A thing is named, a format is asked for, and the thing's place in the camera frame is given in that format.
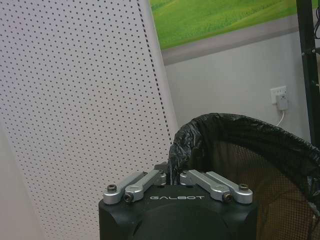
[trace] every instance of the green field picture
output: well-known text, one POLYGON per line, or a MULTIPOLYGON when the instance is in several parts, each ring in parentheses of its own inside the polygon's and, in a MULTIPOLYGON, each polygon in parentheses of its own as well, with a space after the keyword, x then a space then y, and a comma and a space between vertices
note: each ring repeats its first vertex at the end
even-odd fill
POLYGON ((162 49, 297 13, 296 0, 150 0, 162 49))

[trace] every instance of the white wall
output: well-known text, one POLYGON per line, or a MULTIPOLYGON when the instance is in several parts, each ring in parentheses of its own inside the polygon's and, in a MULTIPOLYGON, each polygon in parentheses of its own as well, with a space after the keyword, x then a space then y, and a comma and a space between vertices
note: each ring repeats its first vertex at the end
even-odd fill
POLYGON ((310 141, 299 33, 271 38, 166 66, 178 124, 205 113, 233 113, 277 124, 270 89, 287 86, 281 125, 310 141))
POLYGON ((0 239, 43 240, 22 176, 0 125, 0 239))

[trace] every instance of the black cable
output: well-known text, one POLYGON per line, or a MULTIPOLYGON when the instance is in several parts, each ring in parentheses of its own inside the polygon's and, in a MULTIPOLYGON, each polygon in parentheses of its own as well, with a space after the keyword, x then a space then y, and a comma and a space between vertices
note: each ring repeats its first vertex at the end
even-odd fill
POLYGON ((320 26, 320 0, 318 0, 318 7, 315 10, 316 15, 316 24, 314 25, 314 38, 320 39, 320 37, 317 36, 318 28, 320 26))

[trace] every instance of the mesh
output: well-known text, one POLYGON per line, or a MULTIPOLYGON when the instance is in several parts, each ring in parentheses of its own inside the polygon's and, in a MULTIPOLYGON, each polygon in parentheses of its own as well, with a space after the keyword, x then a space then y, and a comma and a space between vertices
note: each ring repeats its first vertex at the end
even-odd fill
POLYGON ((320 239, 319 226, 309 234, 316 218, 308 201, 277 168, 245 147, 223 141, 214 145, 212 170, 235 183, 248 184, 254 192, 259 206, 257 240, 320 239))

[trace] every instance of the perforated white panel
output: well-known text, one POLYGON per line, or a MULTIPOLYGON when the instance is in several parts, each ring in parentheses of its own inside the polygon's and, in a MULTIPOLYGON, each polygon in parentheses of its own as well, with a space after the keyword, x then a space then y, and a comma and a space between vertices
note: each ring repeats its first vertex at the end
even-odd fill
POLYGON ((98 239, 109 182, 176 120, 146 0, 0 0, 0 115, 47 239, 98 239))

